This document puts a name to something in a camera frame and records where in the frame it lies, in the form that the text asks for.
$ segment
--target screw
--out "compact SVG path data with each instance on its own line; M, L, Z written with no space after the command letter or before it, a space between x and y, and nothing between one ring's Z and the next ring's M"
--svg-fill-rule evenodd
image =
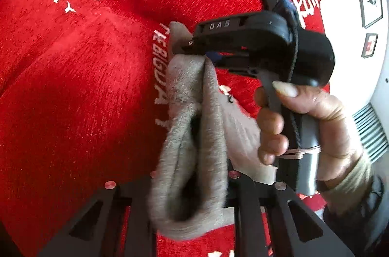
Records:
M106 189L114 189L116 187L116 182L114 182L113 180L110 180L110 181L107 181L105 184L104 184L104 187Z
M240 177L240 173L236 170L230 170L228 172L228 177L230 177L232 179L238 179Z
M274 184L274 187L275 189L279 190L279 191L283 191L286 189L286 184L282 181L277 181L275 184Z

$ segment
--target black sleeve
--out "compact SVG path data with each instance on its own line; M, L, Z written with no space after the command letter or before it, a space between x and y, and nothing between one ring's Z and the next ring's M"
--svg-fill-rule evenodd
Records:
M384 256L381 251L388 254L389 192L379 176L373 177L371 187L354 209L338 217L326 207L323 217L356 257Z

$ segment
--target vent grille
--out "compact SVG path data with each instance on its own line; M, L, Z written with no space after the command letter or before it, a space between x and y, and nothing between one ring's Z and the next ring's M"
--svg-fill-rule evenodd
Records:
M382 124L373 106L368 103L353 115L363 147L367 150L371 162L375 162L389 150Z

